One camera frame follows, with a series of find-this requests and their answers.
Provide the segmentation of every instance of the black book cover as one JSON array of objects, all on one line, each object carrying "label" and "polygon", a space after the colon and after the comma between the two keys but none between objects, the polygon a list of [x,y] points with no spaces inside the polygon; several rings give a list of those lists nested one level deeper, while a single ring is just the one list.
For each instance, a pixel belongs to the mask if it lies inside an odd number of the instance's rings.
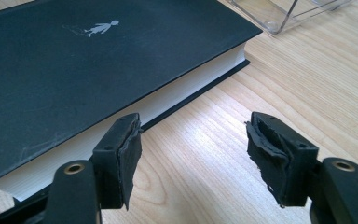
[{"label": "black book cover", "polygon": [[214,0],[0,11],[0,177],[260,32]]}]

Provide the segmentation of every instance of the clamp jaw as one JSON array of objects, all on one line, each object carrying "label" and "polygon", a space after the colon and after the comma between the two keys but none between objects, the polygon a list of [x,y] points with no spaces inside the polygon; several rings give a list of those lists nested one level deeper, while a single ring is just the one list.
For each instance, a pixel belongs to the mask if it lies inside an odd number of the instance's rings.
[{"label": "clamp jaw", "polygon": [[128,209],[142,153],[140,127],[139,114],[118,119],[89,161],[61,166],[49,187],[0,214],[0,224],[102,223],[101,209]]},{"label": "clamp jaw", "polygon": [[319,148],[279,119],[252,113],[248,154],[281,207],[312,199],[312,223],[358,223],[358,164],[317,161]]}]

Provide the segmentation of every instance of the wooden table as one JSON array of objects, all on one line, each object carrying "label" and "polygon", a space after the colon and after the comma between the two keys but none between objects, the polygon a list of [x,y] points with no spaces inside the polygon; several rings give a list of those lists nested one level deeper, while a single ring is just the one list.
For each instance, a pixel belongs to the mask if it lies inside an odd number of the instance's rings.
[{"label": "wooden table", "polygon": [[310,222],[310,203],[281,209],[267,191],[244,122],[268,113],[319,146],[319,160],[358,163],[358,1],[245,52],[249,66],[143,134],[130,211],[103,211],[104,223]]}]

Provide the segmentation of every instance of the metal rivet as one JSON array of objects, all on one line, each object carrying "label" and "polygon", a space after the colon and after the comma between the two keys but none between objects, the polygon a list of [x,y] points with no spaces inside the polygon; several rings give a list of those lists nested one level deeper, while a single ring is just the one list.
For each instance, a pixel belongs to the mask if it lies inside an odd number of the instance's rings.
[{"label": "metal rivet", "polygon": [[63,170],[63,172],[67,175],[74,175],[80,173],[82,170],[84,170],[84,168],[85,166],[82,163],[74,163],[65,167],[65,170]]},{"label": "metal rivet", "polygon": [[353,165],[345,161],[333,161],[333,165],[336,166],[336,168],[346,172],[354,172],[355,170]]}]

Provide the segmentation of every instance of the clear plastic box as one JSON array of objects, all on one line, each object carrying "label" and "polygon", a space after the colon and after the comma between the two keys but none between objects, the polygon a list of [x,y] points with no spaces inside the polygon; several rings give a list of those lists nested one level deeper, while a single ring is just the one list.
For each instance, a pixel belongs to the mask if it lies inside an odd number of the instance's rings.
[{"label": "clear plastic box", "polygon": [[346,6],[354,0],[227,0],[267,32],[277,35],[325,11]]}]

